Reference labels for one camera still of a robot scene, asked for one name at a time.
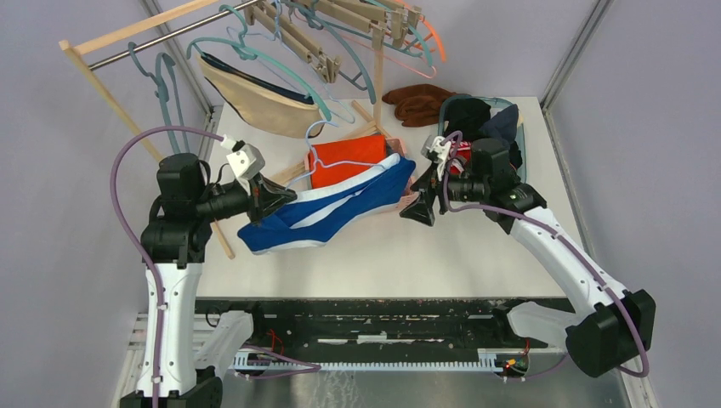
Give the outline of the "blue white-lettered underwear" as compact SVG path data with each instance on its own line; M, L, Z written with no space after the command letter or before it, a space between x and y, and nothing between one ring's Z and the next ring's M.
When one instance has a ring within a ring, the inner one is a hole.
M323 247L355 220L396 207L415 169L414 161L393 154L341 183L297 193L295 201L243 226L237 236L256 255Z

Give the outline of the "cream navy labelled underwear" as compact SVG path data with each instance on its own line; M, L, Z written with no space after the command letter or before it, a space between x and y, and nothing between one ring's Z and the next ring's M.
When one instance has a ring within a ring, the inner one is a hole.
M480 127L480 133L509 147L516 140L519 119L518 106L510 105L484 123Z

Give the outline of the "grey-blue plastic hanger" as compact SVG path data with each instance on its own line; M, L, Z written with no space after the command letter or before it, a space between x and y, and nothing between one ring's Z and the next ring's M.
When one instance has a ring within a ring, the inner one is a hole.
M156 86L155 96L158 100L163 124L165 126L185 126L182 107L179 97L178 81L175 75L174 67L176 62L173 57L166 53L160 52L156 55L154 71L147 71L139 61L137 52L139 46L135 42L128 43L128 55L133 61L135 67L141 75L149 78ZM169 102L174 102L177 122L174 122L169 109Z

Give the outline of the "light blue wire hanger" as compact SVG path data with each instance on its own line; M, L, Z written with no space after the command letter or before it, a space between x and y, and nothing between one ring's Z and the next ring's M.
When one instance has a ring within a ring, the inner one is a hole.
M244 16L244 10L240 11L240 13L241 13L241 15L245 18L245 16ZM226 28L226 31L227 31L227 33L228 33L228 36L229 36L232 40L236 40L236 39L237 39L237 34L238 34L238 32L242 30L241 22L239 21L239 23L240 23L240 27L237 28L237 29L235 29L235 30L231 30L229 27ZM271 35L264 27L262 27L259 23L255 23L254 25L247 25L247 26L248 26L248 32L247 32L247 35L245 36L245 43L246 43L246 45L252 47L252 45L250 45L250 44L247 43L247 39L248 39L249 37L251 37L251 38L256 38L256 37L257 37L257 38L262 38L262 39L264 39L267 43L275 44L275 45L280 46L282 49L284 49L284 50L286 51L287 54L291 55L291 56L294 57L296 60L298 60L298 63L303 67L303 69L304 69L305 71L307 71L307 72L309 73L310 77L312 77L315 81L317 81L317 82L321 85L321 90L325 92L326 98L329 99L332 103L338 105L338 108L337 108L337 109L333 109L332 107L330 107L330 106L327 104L326 99L322 97L322 98L324 99L326 105L328 106L328 108L329 108L329 109L331 110L331 112L332 112L332 118L333 118L333 119L339 119L339 120L341 120L341 121L343 121L343 122L346 122L346 123L348 123L348 124L354 124L354 123L356 122L355 114L353 114L353 113L351 112L351 109L350 109L345 103L341 102L339 99L337 99L336 97L334 97L334 96L332 95L332 92L331 92L331 90L330 90L330 85L331 85L331 83L324 83L324 82L321 80L321 78L312 70L312 68L311 68L307 63L303 62L296 54L294 54L294 53L293 53L286 45L284 45L279 39L273 38L272 35ZM264 67L264 68L265 68L267 71L269 71L269 72L273 73L274 75L276 75L277 77L279 77L290 89L292 89L292 86L298 88L298 83L295 82L295 81L293 81L293 79L290 78L289 76L287 76L283 71L280 71L279 69L275 68L275 67L272 66L272 65L271 65L269 68L266 68L266 67Z

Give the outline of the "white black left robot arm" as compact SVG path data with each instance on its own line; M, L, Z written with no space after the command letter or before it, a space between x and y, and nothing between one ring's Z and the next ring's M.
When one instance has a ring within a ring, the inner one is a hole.
M163 159L139 246L150 301L145 356L136 389L121 407L219 407L223 378L240 346L265 340L266 321L247 311L224 312L211 337L194 351L196 294L216 220L245 213L260 221L295 199L265 178L259 153L227 156L234 180L211 184L209 166L182 153Z

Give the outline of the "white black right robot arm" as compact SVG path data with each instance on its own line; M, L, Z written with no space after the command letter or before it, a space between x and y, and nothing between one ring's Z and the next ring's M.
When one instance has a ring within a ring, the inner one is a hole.
M557 347L590 377L613 369L647 377L653 297L630 292L574 242L546 200L521 180L500 141L476 140L463 157L457 153L461 137L455 132L427 139L422 154L430 165L412 186L417 199L401 217L431 226L435 205L442 214L480 209L535 257L572 307L566 312L530 300L505 303L494 312L493 340L512 347L524 337Z

